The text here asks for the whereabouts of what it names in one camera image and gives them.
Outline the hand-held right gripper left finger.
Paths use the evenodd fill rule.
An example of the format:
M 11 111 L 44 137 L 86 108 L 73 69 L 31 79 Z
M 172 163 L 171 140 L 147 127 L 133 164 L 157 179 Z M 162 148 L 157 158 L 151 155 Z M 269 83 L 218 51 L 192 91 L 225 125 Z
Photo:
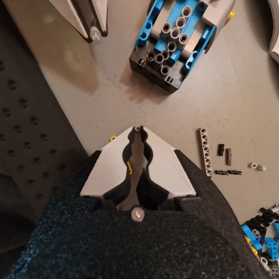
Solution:
M 98 158 L 79 194 L 80 197 L 111 200 L 114 205 L 128 197 L 131 190 L 128 161 L 132 156 L 135 133 L 135 127 L 129 127 L 98 150 Z

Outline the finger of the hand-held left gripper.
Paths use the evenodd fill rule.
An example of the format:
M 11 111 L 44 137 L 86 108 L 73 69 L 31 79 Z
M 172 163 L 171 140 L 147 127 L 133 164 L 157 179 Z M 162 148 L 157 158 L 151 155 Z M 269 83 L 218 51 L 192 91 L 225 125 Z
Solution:
M 93 26 L 93 12 L 88 0 L 49 0 L 49 2 L 87 43 L 92 42 L 90 29 Z
M 102 37 L 108 35 L 108 1 L 107 0 L 86 0 L 86 23 L 88 26 L 88 36 L 95 27 Z

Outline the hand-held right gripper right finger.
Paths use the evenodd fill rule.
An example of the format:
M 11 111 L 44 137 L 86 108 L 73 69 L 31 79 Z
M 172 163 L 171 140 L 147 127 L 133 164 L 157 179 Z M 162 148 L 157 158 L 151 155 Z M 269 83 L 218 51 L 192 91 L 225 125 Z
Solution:
M 136 187 L 139 204 L 158 210 L 166 201 L 196 197 L 196 190 L 183 167 L 186 156 L 178 149 L 141 126 L 141 141 L 147 165 Z

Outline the yellow toothed rack piece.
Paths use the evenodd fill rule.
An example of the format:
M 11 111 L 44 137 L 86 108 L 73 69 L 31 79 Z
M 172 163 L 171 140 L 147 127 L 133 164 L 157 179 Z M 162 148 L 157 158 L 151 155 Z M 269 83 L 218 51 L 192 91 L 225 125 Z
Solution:
M 110 141 L 112 142 L 114 139 L 116 139 L 117 138 L 117 136 L 112 136 L 111 138 L 110 138 Z M 128 161 L 127 162 L 127 165 L 128 165 L 128 167 L 129 167 L 129 174 L 131 175 L 132 174 L 132 167 L 131 167 L 131 164 L 130 164 L 130 162 Z

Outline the blue brick toy car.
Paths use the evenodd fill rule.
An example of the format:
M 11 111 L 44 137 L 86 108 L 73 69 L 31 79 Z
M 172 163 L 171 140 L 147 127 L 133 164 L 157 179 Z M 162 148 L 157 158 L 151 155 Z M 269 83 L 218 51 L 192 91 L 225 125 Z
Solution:
M 150 1 L 129 57 L 131 69 L 173 94 L 234 16 L 234 4 L 235 0 Z

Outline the grey desk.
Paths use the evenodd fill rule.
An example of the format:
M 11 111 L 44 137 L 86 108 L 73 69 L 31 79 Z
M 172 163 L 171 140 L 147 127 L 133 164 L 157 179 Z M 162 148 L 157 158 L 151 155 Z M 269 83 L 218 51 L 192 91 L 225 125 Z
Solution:
M 180 89 L 167 97 L 129 65 L 150 1 L 108 1 L 108 36 L 88 44 L 49 1 L 5 1 L 84 149 L 142 124 L 194 163 L 196 130 L 208 130 L 212 169 L 219 143 L 232 169 L 214 176 L 239 221 L 278 202 L 278 64 L 267 54 L 272 26 L 265 1 L 236 1 L 234 19 L 201 54 Z M 250 162 L 267 168 L 260 172 Z

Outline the long grey perforated beam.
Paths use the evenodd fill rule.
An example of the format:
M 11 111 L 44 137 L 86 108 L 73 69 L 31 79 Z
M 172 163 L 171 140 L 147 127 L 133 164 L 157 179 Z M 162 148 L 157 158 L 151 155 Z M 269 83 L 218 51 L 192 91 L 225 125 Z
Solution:
M 210 153 L 207 129 L 204 127 L 199 128 L 198 135 L 199 135 L 199 140 L 200 140 L 200 149 L 201 149 L 201 156 L 202 156 L 204 171 L 205 171 L 206 176 L 210 180 L 212 180 L 213 171 L 212 171 L 212 164 L 211 164 L 211 157 L 210 157 L 211 153 Z

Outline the black perforated chair seat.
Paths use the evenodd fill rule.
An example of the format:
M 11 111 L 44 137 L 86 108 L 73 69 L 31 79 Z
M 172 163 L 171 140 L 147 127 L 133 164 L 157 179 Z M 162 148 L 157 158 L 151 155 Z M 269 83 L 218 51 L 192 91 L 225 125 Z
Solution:
M 62 182 L 88 157 L 1 1 L 1 254 L 24 246 Z

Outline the pile of loose bricks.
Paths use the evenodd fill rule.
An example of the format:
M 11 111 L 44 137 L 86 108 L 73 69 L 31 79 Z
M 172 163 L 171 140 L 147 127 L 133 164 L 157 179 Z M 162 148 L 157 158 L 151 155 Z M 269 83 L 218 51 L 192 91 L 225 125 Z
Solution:
M 279 278 L 279 204 L 241 225 L 245 238 L 260 264 L 272 278 Z

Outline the open instruction booklet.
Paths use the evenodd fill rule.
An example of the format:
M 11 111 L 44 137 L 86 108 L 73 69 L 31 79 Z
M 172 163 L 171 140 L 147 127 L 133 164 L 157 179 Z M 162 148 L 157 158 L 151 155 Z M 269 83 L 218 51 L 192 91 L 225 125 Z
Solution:
M 269 47 L 269 54 L 277 63 L 279 63 L 279 1 L 268 0 L 271 15 L 273 19 L 273 34 Z

